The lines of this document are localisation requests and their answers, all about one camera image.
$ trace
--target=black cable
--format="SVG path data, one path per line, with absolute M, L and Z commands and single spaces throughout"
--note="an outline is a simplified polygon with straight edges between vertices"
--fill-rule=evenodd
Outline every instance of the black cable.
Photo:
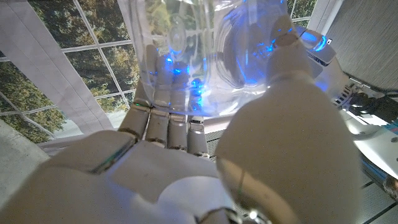
M 355 76 L 353 76 L 353 75 L 351 75 L 351 74 L 349 74 L 349 73 L 346 73 L 346 72 L 345 72 L 345 74 L 346 74 L 348 77 L 350 77 L 351 79 L 353 79 L 354 81 L 359 82 L 359 83 L 362 83 L 363 85 L 368 86 L 371 90 L 374 90 L 374 91 L 378 91 L 378 92 L 380 92 L 380 93 L 383 93 L 383 94 L 385 94 L 385 95 L 388 96 L 388 97 L 397 97 L 397 96 L 398 96 L 398 90 L 396 90 L 396 89 L 383 89 L 383 88 L 379 88 L 379 87 L 374 86 L 374 85 L 372 85 L 372 84 L 369 84 L 368 82 L 365 82 L 365 81 L 363 81 L 363 80 L 361 80 L 361 79 L 359 79 L 359 78 L 356 78 Z

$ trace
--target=white device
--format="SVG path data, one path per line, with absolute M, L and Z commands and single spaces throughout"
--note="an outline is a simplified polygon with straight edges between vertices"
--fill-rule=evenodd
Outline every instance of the white device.
M 0 223 L 241 223 L 234 203 L 256 223 L 353 223 L 359 158 L 330 102 L 344 93 L 342 72 L 325 51 L 317 58 L 330 70 L 313 81 L 300 32 L 288 16 L 277 26 L 270 88 L 235 114 L 217 164 L 202 118 L 151 108 L 139 87 L 119 131 L 94 133 L 42 164 Z

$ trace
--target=window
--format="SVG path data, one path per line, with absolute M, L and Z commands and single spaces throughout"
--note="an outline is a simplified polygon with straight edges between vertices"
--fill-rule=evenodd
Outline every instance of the window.
M 287 12 L 295 25 L 307 27 L 317 0 L 287 0 Z
M 82 134 L 11 62 L 0 62 L 0 119 L 34 143 Z
M 139 67 L 117 0 L 30 0 L 117 128 L 132 103 Z

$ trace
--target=water bottle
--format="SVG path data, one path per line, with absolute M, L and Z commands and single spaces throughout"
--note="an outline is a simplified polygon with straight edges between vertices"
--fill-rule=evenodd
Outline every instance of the water bottle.
M 136 0 L 131 5 L 141 80 L 161 110 L 234 113 L 267 90 L 271 30 L 285 0 Z

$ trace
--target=window pane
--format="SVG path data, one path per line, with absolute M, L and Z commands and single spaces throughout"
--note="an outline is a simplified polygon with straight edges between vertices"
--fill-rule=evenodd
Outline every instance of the window pane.
M 293 18 L 311 16 L 317 0 L 297 0 L 294 7 Z
M 122 91 L 137 88 L 139 67 L 132 44 L 103 48 Z
M 53 105 L 11 62 L 0 63 L 0 91 L 21 111 Z
M 42 143 L 52 139 L 47 133 L 40 130 L 30 122 L 25 121 L 20 115 L 5 115 L 0 116 L 0 119 L 20 132 L 27 139 L 31 140 L 33 143 Z
M 15 111 L 12 106 L 0 96 L 0 113 Z
M 112 76 L 97 49 L 70 52 L 65 53 L 65 55 L 93 96 L 103 96 L 118 92 L 118 88 L 116 88 Z
M 26 116 L 41 125 L 43 128 L 49 130 L 56 138 L 65 138 L 83 134 L 79 127 L 57 108 L 27 114 Z
M 309 20 L 306 20 L 306 21 L 293 22 L 293 24 L 294 25 L 299 25 L 299 26 L 302 26 L 302 27 L 307 27 L 309 22 L 310 22 Z
M 97 99 L 98 104 L 102 107 L 112 126 L 118 128 L 122 123 L 128 111 L 122 96 L 112 96 L 102 99 Z
M 72 0 L 30 0 L 29 3 L 61 48 L 94 44 Z
M 136 95 L 136 92 L 131 92 L 131 93 L 126 93 L 124 96 L 127 98 L 127 101 L 129 102 L 129 105 L 132 105 L 132 102 L 134 101 L 134 96 Z
M 287 0 L 287 13 L 290 15 L 292 13 L 294 0 Z
M 99 43 L 129 39 L 117 0 L 80 0 L 79 3 Z

